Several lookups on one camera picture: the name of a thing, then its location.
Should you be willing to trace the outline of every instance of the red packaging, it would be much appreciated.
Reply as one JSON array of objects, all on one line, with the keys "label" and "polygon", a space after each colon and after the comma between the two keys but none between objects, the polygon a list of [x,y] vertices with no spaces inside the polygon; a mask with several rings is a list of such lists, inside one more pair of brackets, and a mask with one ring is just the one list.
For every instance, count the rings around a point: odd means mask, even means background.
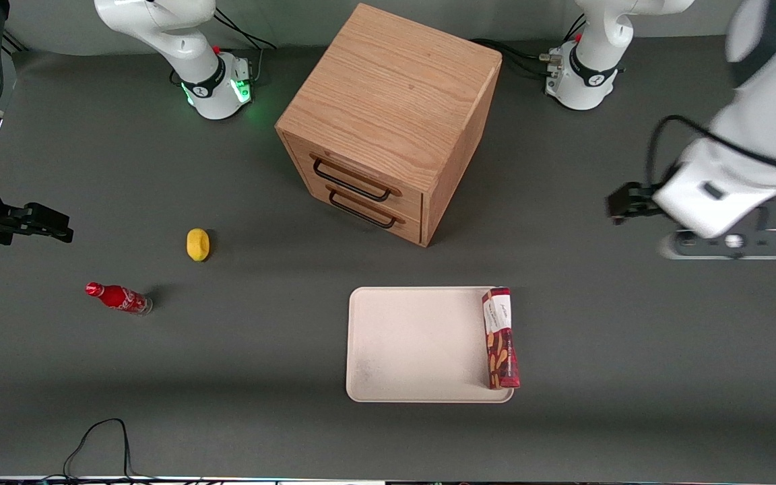
[{"label": "red packaging", "polygon": [[151,298],[118,285],[104,286],[92,282],[86,285],[86,294],[101,300],[113,310],[127,311],[139,316],[147,315],[153,306]]},{"label": "red packaging", "polygon": [[483,297],[490,389],[520,387],[520,369],[511,331],[511,290],[493,288]]}]

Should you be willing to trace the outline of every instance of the wooden box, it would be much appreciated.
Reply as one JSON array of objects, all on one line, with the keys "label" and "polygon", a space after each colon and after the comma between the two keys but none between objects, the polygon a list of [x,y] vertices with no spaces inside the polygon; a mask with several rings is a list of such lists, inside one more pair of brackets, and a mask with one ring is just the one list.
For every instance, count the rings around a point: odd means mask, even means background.
[{"label": "wooden box", "polygon": [[481,140],[501,63],[361,3],[275,128],[313,197],[427,246]]}]

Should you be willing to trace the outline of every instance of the red bottle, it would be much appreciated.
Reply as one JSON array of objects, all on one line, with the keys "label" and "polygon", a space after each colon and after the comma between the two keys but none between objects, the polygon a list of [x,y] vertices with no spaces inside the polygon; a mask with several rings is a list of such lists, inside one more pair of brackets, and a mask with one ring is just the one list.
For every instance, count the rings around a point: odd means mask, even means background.
[{"label": "red bottle", "polygon": [[86,294],[101,300],[113,310],[127,311],[127,313],[135,313],[139,316],[148,315],[153,306],[151,298],[124,288],[124,286],[104,286],[92,282],[86,285]]}]

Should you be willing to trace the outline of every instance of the white tray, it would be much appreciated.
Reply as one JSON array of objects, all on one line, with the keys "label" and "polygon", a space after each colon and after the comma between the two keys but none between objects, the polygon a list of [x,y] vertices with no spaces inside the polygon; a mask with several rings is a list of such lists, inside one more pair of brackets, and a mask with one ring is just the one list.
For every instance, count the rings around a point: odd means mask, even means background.
[{"label": "white tray", "polygon": [[506,402],[487,387],[481,298],[493,286],[358,288],[349,297],[346,392],[358,402]]}]

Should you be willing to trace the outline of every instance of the drawer handle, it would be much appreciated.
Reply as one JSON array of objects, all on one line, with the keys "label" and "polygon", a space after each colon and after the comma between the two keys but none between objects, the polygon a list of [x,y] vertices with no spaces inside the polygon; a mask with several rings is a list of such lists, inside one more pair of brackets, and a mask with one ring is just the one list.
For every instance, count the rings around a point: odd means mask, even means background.
[{"label": "drawer handle", "polygon": [[323,163],[321,159],[316,159],[315,162],[313,162],[313,171],[317,173],[321,178],[326,179],[326,181],[331,181],[340,187],[343,187],[345,189],[351,190],[354,193],[357,193],[360,196],[367,197],[367,199],[370,199],[375,202],[385,202],[386,199],[388,199],[388,196],[391,195],[391,190],[386,189],[385,193],[382,195],[375,195],[372,193],[369,193],[369,191],[361,190],[358,187],[355,187],[355,185],[347,184],[344,181],[341,181],[341,179],[333,177],[331,175],[326,174],[326,172],[323,172],[319,170],[319,166]]},{"label": "drawer handle", "polygon": [[336,200],[333,199],[333,196],[336,196],[336,195],[337,195],[336,191],[331,191],[331,193],[329,194],[329,202],[333,206],[335,206],[336,208],[340,209],[341,211],[348,212],[348,213],[352,214],[353,216],[358,216],[359,218],[362,218],[362,219],[366,220],[370,224],[373,224],[375,226],[381,227],[382,229],[391,229],[392,227],[394,227],[394,223],[396,223],[396,221],[397,221],[397,218],[391,218],[391,221],[388,222],[388,223],[380,223],[379,221],[376,221],[376,219],[371,218],[371,217],[369,217],[366,214],[362,214],[362,213],[360,213],[358,211],[355,211],[355,209],[353,209],[352,207],[349,207],[349,206],[346,206],[346,205],[342,205],[342,203],[337,202]]}]

